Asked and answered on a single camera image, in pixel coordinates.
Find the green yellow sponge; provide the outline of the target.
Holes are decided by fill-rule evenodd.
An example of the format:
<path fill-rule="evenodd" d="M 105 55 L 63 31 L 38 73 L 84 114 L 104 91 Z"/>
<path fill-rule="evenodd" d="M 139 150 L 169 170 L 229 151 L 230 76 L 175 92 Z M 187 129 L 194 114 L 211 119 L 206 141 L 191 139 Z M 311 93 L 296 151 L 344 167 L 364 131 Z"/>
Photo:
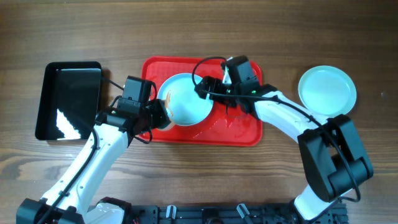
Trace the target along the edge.
<path fill-rule="evenodd" d="M 158 130 L 160 131 L 168 131 L 172 129 L 175 126 L 175 123 L 173 121 L 173 112 L 169 108 L 169 102 L 166 100 L 160 100 L 160 104 L 164 107 L 165 114 L 167 115 L 167 120 L 166 122 L 163 122 L 159 127 Z"/>

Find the light blue plate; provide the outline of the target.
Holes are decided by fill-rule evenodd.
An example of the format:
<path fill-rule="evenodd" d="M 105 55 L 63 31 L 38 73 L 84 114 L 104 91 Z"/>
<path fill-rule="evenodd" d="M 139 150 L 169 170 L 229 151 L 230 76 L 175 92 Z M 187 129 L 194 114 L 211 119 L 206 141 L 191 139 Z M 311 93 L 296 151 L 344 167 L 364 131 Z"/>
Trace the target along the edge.
<path fill-rule="evenodd" d="M 176 74 L 163 82 L 158 98 L 169 102 L 178 126 L 193 126 L 205 120 L 213 109 L 213 101 L 202 99 L 194 90 L 191 73 Z"/>
<path fill-rule="evenodd" d="M 329 117 L 349 113 L 357 100 L 352 79 L 329 65 L 307 70 L 299 80 L 298 95 L 307 109 Z"/>

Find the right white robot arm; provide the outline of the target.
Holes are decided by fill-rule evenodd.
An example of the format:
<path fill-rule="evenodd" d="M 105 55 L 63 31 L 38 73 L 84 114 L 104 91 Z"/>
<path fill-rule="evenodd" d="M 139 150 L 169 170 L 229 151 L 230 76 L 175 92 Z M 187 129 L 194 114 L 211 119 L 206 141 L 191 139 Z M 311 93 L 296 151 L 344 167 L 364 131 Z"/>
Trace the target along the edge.
<path fill-rule="evenodd" d="M 194 84 L 200 98 L 228 106 L 239 105 L 246 114 L 269 123 L 298 143 L 308 185 L 292 202 L 292 223 L 313 223 L 338 200 L 374 174 L 353 121 L 346 115 L 334 118 L 312 113 L 287 99 L 256 77 L 237 78 L 230 84 L 205 77 Z"/>

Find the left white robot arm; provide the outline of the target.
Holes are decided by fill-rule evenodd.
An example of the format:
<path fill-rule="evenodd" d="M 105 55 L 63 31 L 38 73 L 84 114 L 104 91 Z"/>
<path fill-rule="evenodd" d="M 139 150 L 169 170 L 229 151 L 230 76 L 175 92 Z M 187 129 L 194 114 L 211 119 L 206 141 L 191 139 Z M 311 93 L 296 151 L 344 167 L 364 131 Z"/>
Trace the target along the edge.
<path fill-rule="evenodd" d="M 116 159 L 142 133 L 170 124 L 170 110 L 160 99 L 139 103 L 122 99 L 100 112 L 91 135 L 60 180 L 40 200 L 25 199 L 17 223 L 128 223 L 131 204 L 104 198 L 90 208 L 100 183 Z"/>

